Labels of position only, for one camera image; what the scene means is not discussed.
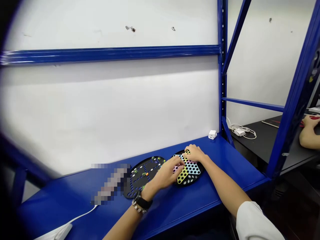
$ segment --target forearm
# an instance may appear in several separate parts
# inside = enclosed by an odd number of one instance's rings
[[[147,183],[141,197],[146,201],[151,201],[156,194],[157,189],[152,185],[151,182]],[[142,213],[138,213],[136,209],[131,205],[128,210],[122,215],[117,223],[111,228],[103,240],[129,240],[131,239],[134,231],[136,230]]]
[[[201,163],[207,170],[222,203],[234,217],[237,217],[240,205],[245,201],[251,201],[251,199],[239,185],[222,171],[207,155],[205,155]]]
[[[300,133],[299,140],[302,147],[310,149],[320,148],[320,136],[314,133],[312,126],[306,126],[303,128]]]

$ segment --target watch strap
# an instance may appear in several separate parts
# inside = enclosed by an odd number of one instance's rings
[[[138,197],[137,197],[136,203],[137,203],[140,207],[142,207],[143,209],[148,210],[148,209],[151,207],[153,201],[151,200],[150,202],[148,202],[148,201],[144,200],[144,199],[141,197],[141,192],[142,192],[142,190],[140,190],[140,191],[138,192]]]

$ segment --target white wall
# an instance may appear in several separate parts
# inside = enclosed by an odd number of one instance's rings
[[[228,44],[241,3],[229,0]],[[228,69],[228,97],[285,105],[314,4],[315,0],[251,2]],[[227,103],[231,123],[244,125],[278,115],[281,113]]]
[[[229,1],[228,42],[241,2]],[[314,2],[252,1],[228,97],[285,104]],[[217,43],[216,1],[139,3],[25,1],[6,49]],[[7,67],[3,131],[54,176],[192,140],[218,129],[217,67],[215,56]],[[228,103],[227,114],[246,124],[279,113]]]
[[[5,68],[3,130],[61,175],[218,129],[217,57]]]
[[[6,50],[217,42],[211,0],[33,0]],[[217,68],[216,56],[7,67],[3,131],[54,177],[203,137],[218,129]]]
[[[216,22],[212,0],[25,0],[6,50],[218,44]]]

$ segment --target hand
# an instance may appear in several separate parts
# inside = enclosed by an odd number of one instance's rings
[[[173,173],[173,168],[178,166],[178,169]],[[158,190],[166,188],[170,186],[177,180],[177,177],[182,172],[185,164],[179,156],[174,156],[166,161],[154,176],[154,178],[150,181],[153,186]]]
[[[190,144],[188,147],[186,147],[185,151],[187,149],[190,151],[190,154],[183,153],[182,156],[193,162],[202,162],[206,158],[206,155],[200,149],[200,147],[197,147],[194,144]]]
[[[313,116],[307,115],[307,116],[305,116],[304,119],[302,119],[305,127],[314,128],[320,122],[320,118],[319,119],[311,119],[311,117],[313,117]]]

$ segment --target white cord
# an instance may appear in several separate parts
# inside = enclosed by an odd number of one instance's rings
[[[257,135],[256,135],[256,132],[255,132],[255,131],[251,130],[250,128],[243,127],[243,126],[241,126],[241,125],[239,125],[239,124],[232,124],[232,125],[229,126],[229,129],[230,129],[233,133],[234,133],[235,130],[240,130],[240,131],[244,131],[244,132],[251,132],[251,133],[253,133],[254,138],[247,138],[246,136],[244,136],[246,139],[252,140],[252,139],[256,139],[256,138],[257,138]]]
[[[229,121],[229,123],[230,123],[230,125],[229,126],[231,126],[232,124],[231,124],[231,122],[230,122],[230,120],[229,120],[229,118],[227,117],[227,120]]]
[[[98,205],[94,205],[94,207],[93,207],[89,212],[87,212],[87,213],[85,213],[85,214],[82,214],[82,215],[80,215],[80,216],[72,219],[71,221],[67,222],[66,224],[62,225],[61,227],[63,227],[63,228],[56,234],[56,236],[57,236],[62,230],[64,230],[64,229],[67,227],[67,225],[69,225],[69,224],[72,223],[73,221],[77,220],[78,218],[81,218],[82,216],[87,215],[88,213],[92,212],[97,206],[98,206]]]

